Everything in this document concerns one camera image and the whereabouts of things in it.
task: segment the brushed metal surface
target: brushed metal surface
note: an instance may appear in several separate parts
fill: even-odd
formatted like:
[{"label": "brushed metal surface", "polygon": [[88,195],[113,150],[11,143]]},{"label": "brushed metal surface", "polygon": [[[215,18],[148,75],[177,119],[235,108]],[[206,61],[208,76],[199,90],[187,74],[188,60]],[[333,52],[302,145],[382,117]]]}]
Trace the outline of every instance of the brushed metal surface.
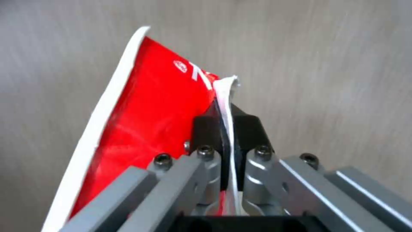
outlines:
[{"label": "brushed metal surface", "polygon": [[141,25],[219,75],[281,157],[354,165],[412,200],[412,2],[0,1],[0,230],[38,231]]}]

